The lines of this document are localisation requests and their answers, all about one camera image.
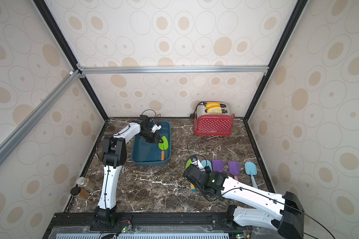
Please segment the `green shovel wooden handle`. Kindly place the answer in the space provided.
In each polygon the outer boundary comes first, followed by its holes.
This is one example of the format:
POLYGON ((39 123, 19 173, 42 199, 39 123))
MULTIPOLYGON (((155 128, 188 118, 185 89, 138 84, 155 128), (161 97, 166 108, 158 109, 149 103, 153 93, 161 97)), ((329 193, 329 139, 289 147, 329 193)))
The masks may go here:
POLYGON ((159 149, 161 150, 161 161, 165 160, 165 151, 169 148, 169 142, 166 136, 163 136, 162 142, 159 143, 159 149))

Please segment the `green shovel yellow handle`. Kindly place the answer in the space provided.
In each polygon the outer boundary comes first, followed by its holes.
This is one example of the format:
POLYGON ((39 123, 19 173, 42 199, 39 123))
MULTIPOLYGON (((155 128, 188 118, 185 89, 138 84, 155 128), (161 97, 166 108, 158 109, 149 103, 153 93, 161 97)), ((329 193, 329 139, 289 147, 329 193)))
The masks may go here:
POLYGON ((183 176, 187 181, 190 182, 191 192, 195 191, 194 174, 196 173, 196 171, 197 171, 196 161, 193 161, 192 159, 188 159, 185 164, 185 170, 183 176))

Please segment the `blue shovel light blue handle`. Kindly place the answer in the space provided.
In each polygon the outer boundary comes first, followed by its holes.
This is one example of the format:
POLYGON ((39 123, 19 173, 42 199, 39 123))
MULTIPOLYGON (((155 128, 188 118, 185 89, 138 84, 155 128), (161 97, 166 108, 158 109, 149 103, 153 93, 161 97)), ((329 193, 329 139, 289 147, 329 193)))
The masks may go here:
POLYGON ((209 168, 212 171, 212 163, 209 160, 201 161, 201 169, 209 168))

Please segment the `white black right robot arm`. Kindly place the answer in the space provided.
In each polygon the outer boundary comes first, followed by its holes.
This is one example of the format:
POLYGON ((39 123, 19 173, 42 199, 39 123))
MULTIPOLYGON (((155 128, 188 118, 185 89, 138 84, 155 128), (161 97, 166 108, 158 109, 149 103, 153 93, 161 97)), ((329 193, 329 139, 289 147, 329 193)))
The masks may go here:
POLYGON ((266 192, 192 163, 185 167, 183 177, 210 202, 226 198, 248 205, 249 209, 233 206, 228 211, 228 220, 239 226, 272 229, 285 239, 304 237, 304 209, 292 192, 284 195, 266 192))

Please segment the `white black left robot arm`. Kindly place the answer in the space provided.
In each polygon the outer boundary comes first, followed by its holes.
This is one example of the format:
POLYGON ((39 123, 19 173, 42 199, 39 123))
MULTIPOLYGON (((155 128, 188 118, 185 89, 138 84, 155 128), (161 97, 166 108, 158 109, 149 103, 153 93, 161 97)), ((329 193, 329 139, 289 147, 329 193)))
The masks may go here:
POLYGON ((122 166, 127 159, 126 144, 135 136, 143 137, 148 143, 161 143, 162 137, 159 123, 149 123, 149 119, 135 120, 118 133, 105 136, 102 146, 102 163, 104 164, 104 180, 97 207, 95 208, 95 219, 115 224, 116 216, 116 192, 119 175, 122 166))

